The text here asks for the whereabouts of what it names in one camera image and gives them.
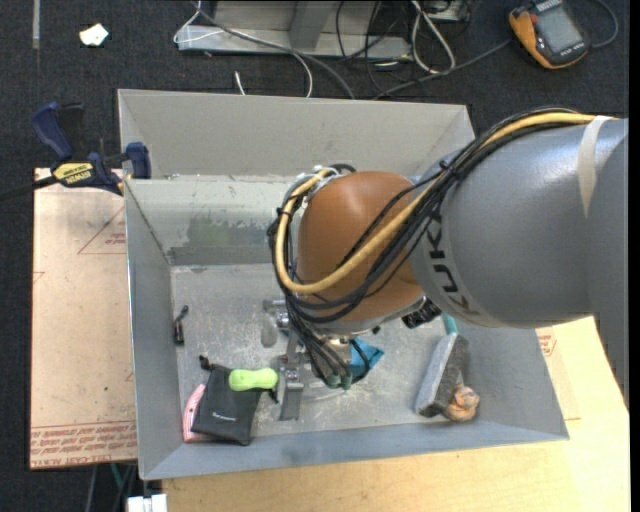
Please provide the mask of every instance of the white cable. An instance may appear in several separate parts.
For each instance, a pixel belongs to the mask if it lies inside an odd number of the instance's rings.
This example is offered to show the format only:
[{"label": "white cable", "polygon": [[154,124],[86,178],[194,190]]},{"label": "white cable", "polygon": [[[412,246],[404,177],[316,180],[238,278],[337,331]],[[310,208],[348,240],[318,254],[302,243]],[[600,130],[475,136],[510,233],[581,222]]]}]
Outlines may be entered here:
[{"label": "white cable", "polygon": [[307,66],[307,63],[302,57],[300,57],[300,55],[298,55],[297,53],[292,53],[291,55],[298,59],[298,62],[300,62],[300,64],[304,66],[304,70],[307,72],[307,76],[309,77],[309,89],[307,90],[306,97],[311,98],[311,94],[313,93],[313,73],[311,73],[309,66]]},{"label": "white cable", "polygon": [[231,36],[243,36],[247,39],[249,39],[250,41],[253,41],[254,43],[258,43],[258,44],[266,44],[266,45],[271,45],[271,46],[275,46],[277,48],[281,48],[282,50],[286,51],[287,53],[289,53],[289,55],[291,55],[292,57],[295,57],[298,62],[300,62],[300,64],[302,64],[302,66],[304,67],[304,70],[307,72],[307,76],[309,77],[309,89],[307,91],[307,98],[311,97],[311,94],[313,93],[313,73],[311,73],[311,69],[309,69],[309,66],[307,65],[307,63],[304,61],[304,59],[302,57],[300,57],[300,55],[298,55],[297,53],[293,53],[289,50],[289,48],[287,48],[286,46],[283,46],[281,44],[278,43],[273,43],[271,41],[266,41],[264,39],[258,39],[257,37],[254,36],[250,36],[249,34],[245,34],[244,32],[240,32],[239,30],[233,30],[232,31],[223,31],[228,33]]},{"label": "white cable", "polygon": [[[202,7],[202,0],[198,1],[198,7],[196,9],[196,12],[193,14],[193,16],[191,16],[191,18],[189,18],[187,20],[187,22],[182,25],[178,30],[176,30],[176,33],[173,34],[173,42],[175,44],[178,44],[178,34],[180,33],[181,30],[183,30],[184,28],[188,27],[189,25],[191,25],[194,21],[196,21],[196,19],[198,18],[198,16],[200,16],[200,9]],[[196,39],[187,39],[187,40],[182,40],[180,41],[181,43],[189,43],[191,41],[195,41]]]},{"label": "white cable", "polygon": [[242,93],[243,96],[246,96],[247,93],[244,92],[244,89],[242,88],[242,82],[240,81],[240,73],[238,73],[237,71],[235,71],[233,73],[233,76],[236,79],[236,84],[238,84],[238,89],[240,89],[240,92]]},{"label": "white cable", "polygon": [[[196,12],[193,16],[191,16],[191,18],[189,18],[187,20],[187,22],[182,25],[177,31],[176,33],[173,35],[173,42],[175,44],[179,44],[179,43],[190,43],[192,41],[199,41],[200,39],[204,39],[205,37],[211,37],[217,34],[222,34],[225,33],[224,30],[218,30],[217,32],[210,32],[198,37],[194,37],[192,39],[180,39],[178,40],[178,34],[184,30],[186,27],[188,27],[189,25],[191,25],[197,18],[198,16],[200,16],[200,12],[202,9],[202,0],[198,1],[198,6],[196,7]],[[278,48],[282,48],[283,50],[289,52],[289,48],[287,48],[286,46],[282,46],[280,44],[277,43],[272,43],[271,41],[265,41],[263,39],[258,39],[257,37],[253,37],[250,36],[248,34],[245,34],[243,32],[239,32],[237,30],[234,30],[233,32],[237,32],[239,35],[246,37],[247,39],[250,39],[252,41],[254,41],[255,43],[258,44],[268,44],[268,45],[272,45],[272,46],[276,46]],[[292,55],[293,57],[295,57],[298,62],[300,62],[300,64],[302,64],[302,66],[304,67],[304,70],[307,73],[307,77],[309,78],[309,89],[307,90],[307,98],[310,98],[311,95],[313,94],[313,73],[311,73],[311,69],[309,69],[309,66],[307,65],[307,63],[304,61],[304,59],[302,57],[300,57],[300,55],[298,55],[297,53],[290,53],[290,55]],[[243,96],[246,96],[246,93],[244,92],[244,89],[242,88],[242,84],[240,83],[240,75],[238,74],[238,72],[235,72],[235,79],[236,79],[236,83],[238,84],[238,87],[240,89],[240,92],[242,93]]]},{"label": "white cable", "polygon": [[[431,73],[431,74],[443,73],[445,71],[449,71],[449,70],[453,69],[455,67],[455,65],[456,65],[456,58],[453,55],[453,52],[451,51],[451,47],[449,46],[447,41],[444,39],[444,37],[442,36],[440,31],[436,28],[436,26],[434,25],[433,21],[431,21],[431,19],[429,18],[427,13],[424,11],[422,6],[416,0],[412,0],[411,4],[418,11],[418,15],[416,16],[416,21],[413,24],[413,30],[411,31],[411,43],[412,43],[411,46],[413,47],[413,59],[415,60],[416,64],[420,68],[422,68],[424,71],[426,71],[427,73]],[[438,39],[438,41],[440,42],[440,45],[442,46],[444,51],[447,52],[447,56],[449,57],[449,63],[450,63],[450,65],[449,65],[449,67],[447,69],[441,70],[441,71],[437,71],[437,70],[435,70],[433,68],[430,68],[418,56],[418,52],[416,50],[416,38],[417,38],[417,35],[418,35],[418,26],[420,25],[420,18],[422,18],[427,23],[427,25],[429,25],[429,28],[431,29],[431,32],[433,32],[433,34],[436,36],[436,39]]]}]

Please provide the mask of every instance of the black cloth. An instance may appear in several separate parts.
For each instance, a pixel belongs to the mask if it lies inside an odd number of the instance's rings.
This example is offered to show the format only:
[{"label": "black cloth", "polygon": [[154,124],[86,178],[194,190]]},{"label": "black cloth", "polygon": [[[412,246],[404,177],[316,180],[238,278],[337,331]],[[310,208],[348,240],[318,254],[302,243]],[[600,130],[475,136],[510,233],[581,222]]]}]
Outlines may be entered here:
[{"label": "black cloth", "polygon": [[262,391],[233,391],[229,387],[230,373],[229,368],[211,365],[191,431],[207,434],[215,441],[247,446],[251,443],[251,426]]}]

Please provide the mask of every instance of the orange device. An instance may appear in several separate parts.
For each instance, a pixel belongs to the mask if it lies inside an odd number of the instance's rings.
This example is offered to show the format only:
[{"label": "orange device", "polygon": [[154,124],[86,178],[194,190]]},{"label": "orange device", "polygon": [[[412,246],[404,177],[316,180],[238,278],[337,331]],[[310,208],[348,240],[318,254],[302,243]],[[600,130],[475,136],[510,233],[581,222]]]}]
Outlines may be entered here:
[{"label": "orange device", "polygon": [[564,0],[531,0],[509,14],[523,48],[543,67],[558,69],[584,57],[591,41]]}]

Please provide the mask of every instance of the green object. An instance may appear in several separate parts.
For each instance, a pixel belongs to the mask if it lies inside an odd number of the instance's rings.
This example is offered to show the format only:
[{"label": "green object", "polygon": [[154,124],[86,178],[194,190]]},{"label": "green object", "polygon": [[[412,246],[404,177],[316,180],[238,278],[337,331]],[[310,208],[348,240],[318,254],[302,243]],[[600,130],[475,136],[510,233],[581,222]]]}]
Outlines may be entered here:
[{"label": "green object", "polygon": [[278,383],[278,374],[273,368],[261,370],[232,370],[229,374],[229,387],[233,391],[249,389],[273,389]]}]

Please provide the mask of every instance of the gray robot arm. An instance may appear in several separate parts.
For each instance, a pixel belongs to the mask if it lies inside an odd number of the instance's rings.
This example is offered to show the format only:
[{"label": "gray robot arm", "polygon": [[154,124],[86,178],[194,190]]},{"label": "gray robot arm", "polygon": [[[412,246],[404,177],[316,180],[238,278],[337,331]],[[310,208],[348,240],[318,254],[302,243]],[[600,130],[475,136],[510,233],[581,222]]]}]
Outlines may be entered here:
[{"label": "gray robot arm", "polygon": [[628,397],[628,121],[548,114],[499,123],[414,182],[320,171],[292,187],[270,236],[303,341],[348,340],[425,300],[488,327],[593,315]]},{"label": "gray robot arm", "polygon": [[627,120],[502,147],[448,194],[410,262],[427,297],[470,323],[593,315],[628,403],[627,151]]}]

